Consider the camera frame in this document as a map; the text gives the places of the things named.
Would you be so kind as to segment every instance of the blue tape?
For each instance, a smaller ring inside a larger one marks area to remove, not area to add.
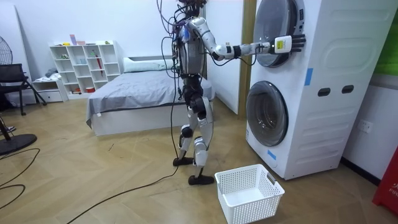
[[[312,77],[312,72],[313,72],[313,68],[308,68],[308,69],[307,69],[307,76],[305,76],[305,83],[304,83],[304,85],[310,85],[310,83],[311,83],[311,77]]]
[[[275,160],[276,160],[276,156],[275,156],[275,155],[273,155],[273,153],[272,153],[270,150],[268,150],[268,155],[269,155],[269,156],[271,156],[273,159],[275,159]]]

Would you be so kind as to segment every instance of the yellow tag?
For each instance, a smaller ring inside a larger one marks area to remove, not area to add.
[[[279,40],[278,42],[276,42],[276,49],[283,49],[284,48],[284,41],[283,40]]]

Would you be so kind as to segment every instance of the humanoid robot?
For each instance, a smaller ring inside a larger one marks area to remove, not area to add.
[[[206,4],[205,0],[179,0],[187,7],[185,18],[174,26],[177,34],[175,39],[173,58],[179,61],[177,73],[183,80],[184,97],[188,108],[189,124],[181,127],[179,139],[180,153],[173,161],[174,166],[193,164],[196,167],[195,174],[190,176],[188,183],[212,184],[214,178],[202,175],[206,165],[208,150],[213,137],[213,111],[207,97],[203,96],[200,85],[203,64],[205,63],[206,50],[213,60],[236,59],[245,55],[258,54],[286,54],[300,52],[304,46],[305,36],[282,36],[271,42],[257,42],[231,46],[229,44],[217,44],[215,37],[210,32],[206,20],[200,17],[199,8]],[[193,132],[199,126],[201,136],[193,140],[193,158],[186,157],[192,142]]]

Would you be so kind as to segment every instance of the round porthole door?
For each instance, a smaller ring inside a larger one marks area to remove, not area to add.
[[[303,25],[303,0],[262,0],[254,23],[254,41],[270,42],[283,35],[301,34]],[[261,54],[257,61],[264,67],[278,67],[289,57],[289,53]]]
[[[257,82],[249,90],[246,114],[250,130],[264,146],[276,146],[285,138],[289,119],[282,94],[272,83]]]

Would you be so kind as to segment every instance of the front-loading washer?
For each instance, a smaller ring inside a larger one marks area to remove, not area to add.
[[[337,168],[397,10],[395,0],[257,0],[254,41],[304,33],[302,52],[258,55],[246,139],[284,179]]]

